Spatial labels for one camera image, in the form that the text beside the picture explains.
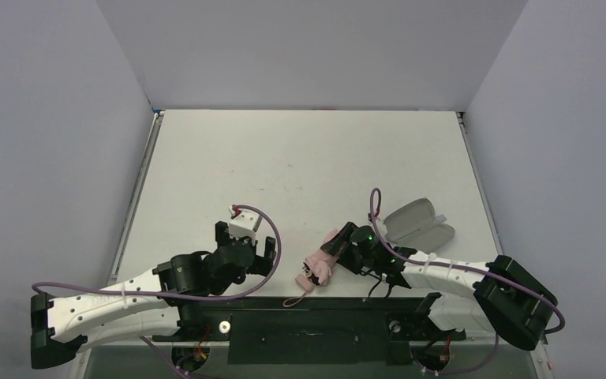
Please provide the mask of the pink folding umbrella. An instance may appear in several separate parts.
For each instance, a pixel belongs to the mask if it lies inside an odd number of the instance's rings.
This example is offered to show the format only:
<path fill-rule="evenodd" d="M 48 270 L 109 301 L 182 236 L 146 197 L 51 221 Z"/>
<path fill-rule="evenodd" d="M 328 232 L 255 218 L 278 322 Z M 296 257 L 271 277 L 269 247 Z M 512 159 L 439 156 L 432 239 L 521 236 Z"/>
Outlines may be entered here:
<path fill-rule="evenodd" d="M 283 307 L 296 306 L 318 287 L 328 285 L 333 268 L 348 248 L 348 242 L 343 236 L 346 232 L 345 227 L 331 230 L 320 247 L 304 259 L 301 273 L 295 278 L 295 283 L 302 289 L 302 293 L 298 297 L 284 300 Z"/>

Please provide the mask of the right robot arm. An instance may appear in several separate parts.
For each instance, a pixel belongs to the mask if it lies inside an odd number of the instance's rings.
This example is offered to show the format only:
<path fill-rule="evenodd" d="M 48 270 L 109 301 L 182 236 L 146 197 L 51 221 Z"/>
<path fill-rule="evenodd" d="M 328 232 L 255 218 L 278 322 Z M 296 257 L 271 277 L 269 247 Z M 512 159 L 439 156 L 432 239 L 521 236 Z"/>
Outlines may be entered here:
<path fill-rule="evenodd" d="M 440 331 L 496 332 L 500 339 L 532 351 L 551 333 L 558 301 L 515 259 L 453 261 L 383 243 L 372 226 L 347 223 L 320 246 L 324 264 L 310 265 L 315 284 L 331 275 L 332 264 L 390 287 L 426 290 L 432 300 L 424 314 Z"/>

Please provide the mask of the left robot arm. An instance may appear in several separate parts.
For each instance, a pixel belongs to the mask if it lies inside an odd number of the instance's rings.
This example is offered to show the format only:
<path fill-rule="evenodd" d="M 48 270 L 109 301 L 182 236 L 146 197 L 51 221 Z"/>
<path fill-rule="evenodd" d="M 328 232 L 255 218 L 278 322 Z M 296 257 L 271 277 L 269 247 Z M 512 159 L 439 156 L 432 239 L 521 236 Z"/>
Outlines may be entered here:
<path fill-rule="evenodd" d="M 33 285 L 30 362 L 35 370 L 60 366 L 82 351 L 141 336 L 174 342 L 208 331 L 201 303 L 228 300 L 224 293 L 248 275 L 268 281 L 282 255 L 280 235 L 268 237 L 258 255 L 258 226 L 215 224 L 214 251 L 178 254 L 133 277 L 99 290 L 55 297 Z"/>

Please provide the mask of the grey umbrella sleeve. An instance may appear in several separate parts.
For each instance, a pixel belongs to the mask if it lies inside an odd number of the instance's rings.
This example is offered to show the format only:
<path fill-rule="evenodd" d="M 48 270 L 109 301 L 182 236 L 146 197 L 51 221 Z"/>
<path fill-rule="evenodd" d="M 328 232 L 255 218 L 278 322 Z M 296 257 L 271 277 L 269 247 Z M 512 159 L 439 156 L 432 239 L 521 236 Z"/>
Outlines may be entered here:
<path fill-rule="evenodd" d="M 455 229 L 446 221 L 429 199 L 420 198 L 389 214 L 383 225 L 386 240 L 393 246 L 434 253 L 455 236 Z"/>

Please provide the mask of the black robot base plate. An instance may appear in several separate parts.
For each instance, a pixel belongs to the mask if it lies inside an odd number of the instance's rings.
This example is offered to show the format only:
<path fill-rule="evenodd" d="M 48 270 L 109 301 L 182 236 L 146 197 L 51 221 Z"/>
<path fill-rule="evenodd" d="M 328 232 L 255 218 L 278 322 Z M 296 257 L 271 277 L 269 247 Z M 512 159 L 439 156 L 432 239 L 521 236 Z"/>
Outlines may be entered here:
<path fill-rule="evenodd" d="M 193 302 L 174 311 L 172 336 L 161 343 L 227 343 L 229 364 L 354 364 L 410 362 L 417 343 L 466 339 L 459 327 L 437 327 L 424 298 L 309 298 L 286 308 L 282 298 Z"/>

